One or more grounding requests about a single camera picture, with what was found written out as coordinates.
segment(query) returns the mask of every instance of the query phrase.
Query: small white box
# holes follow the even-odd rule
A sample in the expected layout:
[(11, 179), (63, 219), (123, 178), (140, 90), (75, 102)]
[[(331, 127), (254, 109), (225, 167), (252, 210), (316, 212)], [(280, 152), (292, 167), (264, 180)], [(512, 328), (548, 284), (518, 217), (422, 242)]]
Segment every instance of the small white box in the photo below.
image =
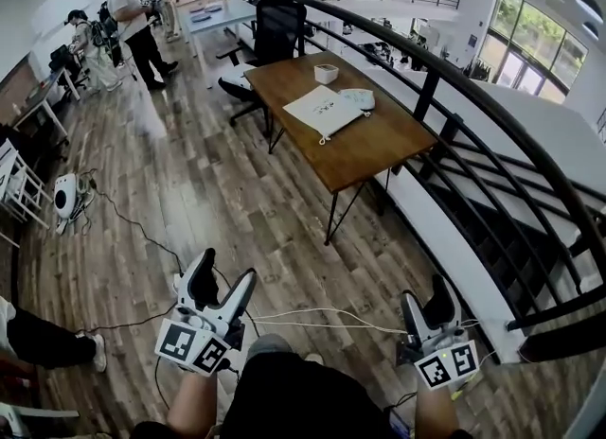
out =
[(313, 68), (315, 80), (320, 84), (330, 84), (339, 76), (339, 68), (330, 64), (316, 65)]

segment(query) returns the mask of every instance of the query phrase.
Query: glass door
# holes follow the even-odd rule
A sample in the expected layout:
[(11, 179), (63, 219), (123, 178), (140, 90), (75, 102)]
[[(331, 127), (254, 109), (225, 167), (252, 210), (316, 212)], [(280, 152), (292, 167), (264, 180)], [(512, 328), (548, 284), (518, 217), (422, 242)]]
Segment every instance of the glass door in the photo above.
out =
[(536, 96), (539, 92), (539, 88), (543, 84), (543, 79), (544, 77), (541, 76), (539, 72), (527, 65), (522, 77), (520, 78), (520, 82), (518, 82), (516, 85), (516, 89)]
[(513, 87), (523, 65), (524, 61), (522, 61), (521, 58), (512, 52), (508, 52), (508, 56), (503, 64), (503, 69), (501, 69), (501, 74), (499, 74), (496, 83), (500, 86)]

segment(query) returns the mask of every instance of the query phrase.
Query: black pants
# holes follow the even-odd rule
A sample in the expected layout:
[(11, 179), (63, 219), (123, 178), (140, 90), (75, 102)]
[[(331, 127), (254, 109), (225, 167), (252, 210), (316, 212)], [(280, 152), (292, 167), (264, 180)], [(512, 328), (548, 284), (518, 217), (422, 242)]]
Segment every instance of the black pants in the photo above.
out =
[(136, 68), (141, 73), (141, 78), (149, 86), (153, 83), (153, 71), (150, 62), (164, 76), (168, 72), (168, 64), (162, 61), (162, 56), (158, 50), (158, 45), (152, 36), (152, 31), (148, 26), (143, 30), (135, 33), (132, 37), (126, 40), (126, 44), (133, 52), (134, 63)]
[(44, 368), (87, 363), (97, 351), (95, 341), (53, 325), (23, 309), (7, 324), (7, 336), (19, 360)]

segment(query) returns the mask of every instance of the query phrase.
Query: stair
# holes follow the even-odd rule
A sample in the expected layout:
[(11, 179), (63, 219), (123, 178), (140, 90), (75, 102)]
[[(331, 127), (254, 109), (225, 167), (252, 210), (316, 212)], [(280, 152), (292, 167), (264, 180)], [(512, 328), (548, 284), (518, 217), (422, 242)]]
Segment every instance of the stair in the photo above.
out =
[[(523, 286), (516, 279), (516, 275), (507, 260), (494, 244), (493, 239), (489, 237), (482, 224), (450, 190), (437, 184), (430, 184), (430, 186), (450, 209), (459, 224), (465, 229), (465, 232), (472, 241), (473, 249), (487, 263), (487, 269), (492, 279), (503, 285), (507, 290), (511, 303), (522, 316), (526, 316), (531, 311), (530, 298), (524, 293)], [(489, 228), (506, 249), (509, 257), (520, 271), (521, 278), (524, 279), (530, 288), (531, 294), (537, 297), (543, 290), (544, 280), (541, 272), (537, 269), (538, 265), (536, 261), (530, 255), (529, 249), (518, 237), (508, 221), (496, 210), (481, 203), (471, 202), (477, 213), (486, 221)], [(518, 222), (518, 224), (522, 232), (526, 234), (528, 241), (543, 263), (547, 273), (550, 273), (558, 260), (556, 246), (550, 242), (545, 234), (521, 222)]]

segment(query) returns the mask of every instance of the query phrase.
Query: white shoe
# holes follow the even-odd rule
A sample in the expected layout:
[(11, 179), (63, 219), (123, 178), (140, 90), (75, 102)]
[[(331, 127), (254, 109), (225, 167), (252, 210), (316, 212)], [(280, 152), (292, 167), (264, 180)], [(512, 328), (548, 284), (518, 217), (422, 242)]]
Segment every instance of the white shoe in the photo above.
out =
[(122, 79), (120, 79), (116, 84), (114, 84), (111, 87), (107, 88), (107, 92), (111, 93), (112, 91), (116, 90), (118, 87), (120, 87), (122, 85)]
[(324, 365), (324, 359), (317, 353), (310, 353), (307, 357), (305, 357), (305, 361), (315, 361), (319, 365)]
[(102, 374), (107, 368), (107, 357), (105, 356), (105, 339), (101, 335), (95, 335), (93, 337), (93, 340), (95, 340), (95, 345), (97, 346), (97, 352), (95, 353), (95, 357), (93, 358), (93, 364), (95, 365), (95, 370)]

